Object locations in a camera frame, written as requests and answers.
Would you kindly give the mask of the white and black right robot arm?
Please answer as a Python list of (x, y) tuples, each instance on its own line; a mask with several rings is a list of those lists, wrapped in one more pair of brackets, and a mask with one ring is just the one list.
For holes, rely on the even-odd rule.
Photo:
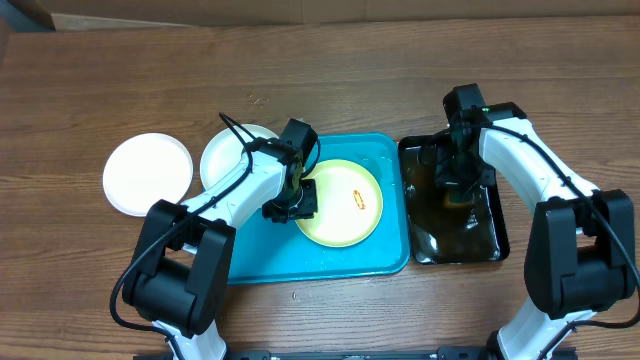
[(485, 171), (500, 173), (533, 215), (524, 261), (528, 297), (488, 340), (486, 359), (571, 357), (560, 343), (580, 327), (626, 329), (595, 315), (639, 293), (634, 208), (621, 190), (602, 191), (544, 144), (513, 102), (488, 105), (477, 84), (443, 99), (448, 127), (437, 133), (437, 185), (461, 201)]

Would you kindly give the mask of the white plate with ketchup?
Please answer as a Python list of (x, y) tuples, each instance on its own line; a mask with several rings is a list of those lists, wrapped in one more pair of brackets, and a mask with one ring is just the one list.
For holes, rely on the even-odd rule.
[(191, 186), (193, 173), (191, 155), (180, 141), (162, 133), (144, 133), (113, 150), (102, 185), (115, 209), (144, 217), (159, 200), (179, 202)]

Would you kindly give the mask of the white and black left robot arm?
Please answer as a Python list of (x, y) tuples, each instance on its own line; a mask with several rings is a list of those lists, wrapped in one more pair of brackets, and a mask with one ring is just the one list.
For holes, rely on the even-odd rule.
[(286, 223), (318, 210), (307, 159), (321, 144), (310, 125), (290, 119), (279, 137), (265, 139), (226, 114), (220, 118), (242, 146), (240, 162), (200, 195), (150, 208), (110, 297), (118, 325), (164, 337), (165, 359), (229, 358), (216, 319), (237, 230), (256, 211)]

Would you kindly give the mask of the green and yellow sponge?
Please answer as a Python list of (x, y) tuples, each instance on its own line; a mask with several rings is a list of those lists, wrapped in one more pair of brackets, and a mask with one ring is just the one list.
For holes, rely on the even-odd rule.
[(474, 196), (472, 194), (449, 191), (443, 198), (443, 206), (449, 209), (466, 208), (473, 205)]

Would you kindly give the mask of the yellow plate with ketchup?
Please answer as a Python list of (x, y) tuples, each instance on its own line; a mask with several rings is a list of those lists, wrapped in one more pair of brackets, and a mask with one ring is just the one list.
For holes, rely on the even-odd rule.
[(332, 248), (355, 245), (373, 233), (384, 208), (381, 187), (363, 166), (342, 159), (319, 163), (308, 176), (316, 185), (318, 210), (296, 221), (313, 242)]

